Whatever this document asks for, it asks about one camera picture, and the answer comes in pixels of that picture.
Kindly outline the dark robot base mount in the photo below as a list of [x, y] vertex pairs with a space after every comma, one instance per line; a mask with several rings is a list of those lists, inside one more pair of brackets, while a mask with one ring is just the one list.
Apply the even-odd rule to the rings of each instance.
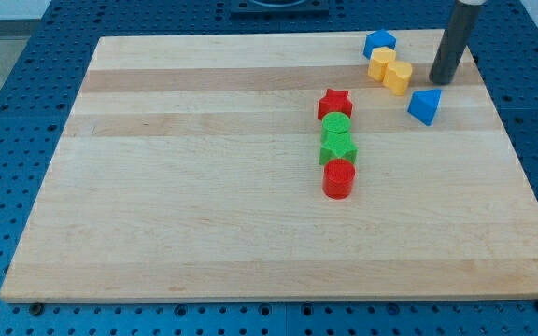
[[247, 18], [253, 16], [288, 16], [298, 14], [328, 14], [329, 0], [232, 0], [230, 16]]

